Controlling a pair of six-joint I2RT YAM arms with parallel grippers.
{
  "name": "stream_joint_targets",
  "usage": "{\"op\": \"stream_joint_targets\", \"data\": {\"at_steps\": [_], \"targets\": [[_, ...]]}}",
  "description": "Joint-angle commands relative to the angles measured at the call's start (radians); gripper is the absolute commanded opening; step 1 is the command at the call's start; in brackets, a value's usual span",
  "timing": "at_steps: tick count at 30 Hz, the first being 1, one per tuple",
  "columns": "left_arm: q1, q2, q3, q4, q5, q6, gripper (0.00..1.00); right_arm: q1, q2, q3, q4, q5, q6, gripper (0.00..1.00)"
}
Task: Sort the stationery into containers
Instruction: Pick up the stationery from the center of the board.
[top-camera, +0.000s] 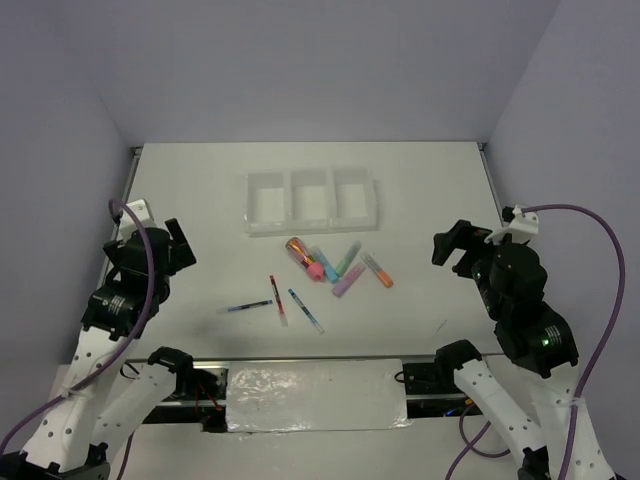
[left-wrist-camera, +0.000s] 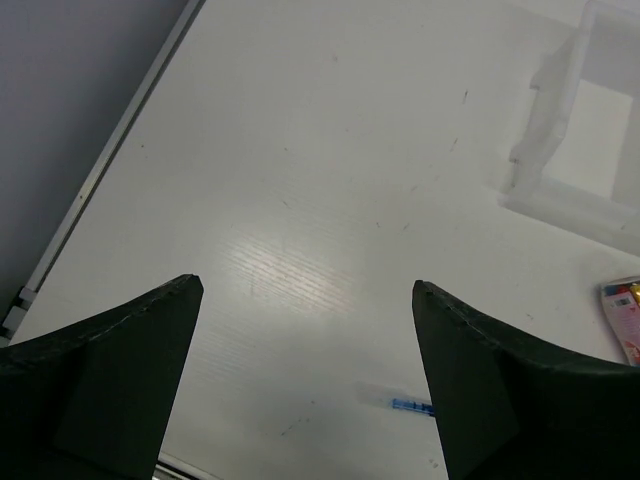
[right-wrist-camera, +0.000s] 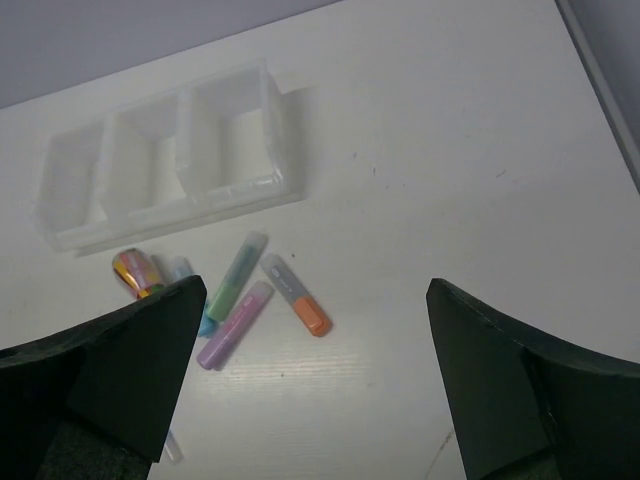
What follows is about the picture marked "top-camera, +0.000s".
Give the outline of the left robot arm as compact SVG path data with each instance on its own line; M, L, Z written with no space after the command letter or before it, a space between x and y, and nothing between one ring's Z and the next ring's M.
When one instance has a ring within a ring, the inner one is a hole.
M167 397L182 399L195 389L192 356L160 347L126 390L107 400L126 350L168 299L170 277L196 258L175 219L103 249L113 267L89 298L64 382L33 413L39 426L22 449L3 452L4 479L106 479L113 456L149 413Z

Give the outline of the blue highlighter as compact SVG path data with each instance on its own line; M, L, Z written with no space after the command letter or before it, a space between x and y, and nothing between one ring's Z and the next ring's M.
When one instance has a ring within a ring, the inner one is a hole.
M333 268L333 266L330 264L327 257L321 251L321 249L318 246L313 246L311 248L311 253L314 259L323 266L325 276L327 277L329 282L332 284L336 284L340 280L340 277L336 273L336 270Z

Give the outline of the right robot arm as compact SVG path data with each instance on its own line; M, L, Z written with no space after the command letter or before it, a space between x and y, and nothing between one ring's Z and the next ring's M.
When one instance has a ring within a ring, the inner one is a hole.
M579 391L579 354L567 321L544 300L547 272L529 247L534 217L519 217L498 232L459 220L434 236L432 262L454 250L453 272L474 281L494 334L516 367L536 415L527 415L494 378L468 340L436 352L435 380L464 392L510 450L520 479L613 479Z

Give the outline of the orange highlighter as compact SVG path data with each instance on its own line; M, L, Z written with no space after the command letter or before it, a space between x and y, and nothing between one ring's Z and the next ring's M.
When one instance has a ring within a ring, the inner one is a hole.
M362 252L361 258L365 265L376 275L377 279L385 288L391 288L394 285L392 278L369 253Z

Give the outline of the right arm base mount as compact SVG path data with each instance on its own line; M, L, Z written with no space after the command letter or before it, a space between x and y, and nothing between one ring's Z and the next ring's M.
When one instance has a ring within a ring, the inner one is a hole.
M434 356L405 356L400 361L394 380L404 386L410 420L460 416L468 397L441 377Z

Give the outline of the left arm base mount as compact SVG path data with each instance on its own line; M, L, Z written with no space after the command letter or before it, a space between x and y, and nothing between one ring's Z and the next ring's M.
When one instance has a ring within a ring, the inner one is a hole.
M225 369L194 369L177 392L147 415L144 424L198 424L204 432L225 433L226 373Z

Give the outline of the red pen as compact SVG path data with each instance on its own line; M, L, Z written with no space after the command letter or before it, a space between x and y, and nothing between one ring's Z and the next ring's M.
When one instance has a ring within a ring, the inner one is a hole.
M281 300L281 296L280 296L279 289L278 289L274 275L273 274L269 275L269 279L270 279L270 284L273 290L274 299L277 305L278 315L280 318L281 325L282 327L288 327L288 320L284 311L284 306Z

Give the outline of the blue pen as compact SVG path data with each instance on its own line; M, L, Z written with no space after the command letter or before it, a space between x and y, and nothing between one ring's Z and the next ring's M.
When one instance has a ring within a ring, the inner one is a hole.
M264 306L269 306L269 305L272 305L272 304L273 304L273 300L267 299L267 300L261 300L261 301L256 301L256 302L245 303L245 304L241 304L241 305L221 307L221 308L218 308L216 310L216 313L218 313L218 314L227 314L227 313L233 313L233 312L239 312L239 311L250 310L250 309L264 307Z
M293 299L293 301L296 303L296 305L301 309L304 315L308 318L308 320L313 325L313 327L319 332L319 334L321 335L324 334L325 333L324 329L322 328L318 320L314 317L314 315L311 313L311 311L308 309L308 307L302 302L302 300L299 298L296 292L293 289L289 288L288 293Z

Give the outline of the purple highlighter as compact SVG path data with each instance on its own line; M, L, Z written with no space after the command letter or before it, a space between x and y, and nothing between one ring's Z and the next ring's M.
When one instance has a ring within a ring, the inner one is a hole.
M366 270L363 262L355 264L332 288L332 294L337 298L341 298Z

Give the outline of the green highlighter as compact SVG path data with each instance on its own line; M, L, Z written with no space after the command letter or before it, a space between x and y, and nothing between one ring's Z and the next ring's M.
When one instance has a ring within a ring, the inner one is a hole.
M349 247L345 255L342 257L342 259L338 263L338 266L335 268L335 272L339 277L343 277L345 275L349 266L353 262L354 258L359 253L361 246L362 246L361 242L359 240L356 240Z

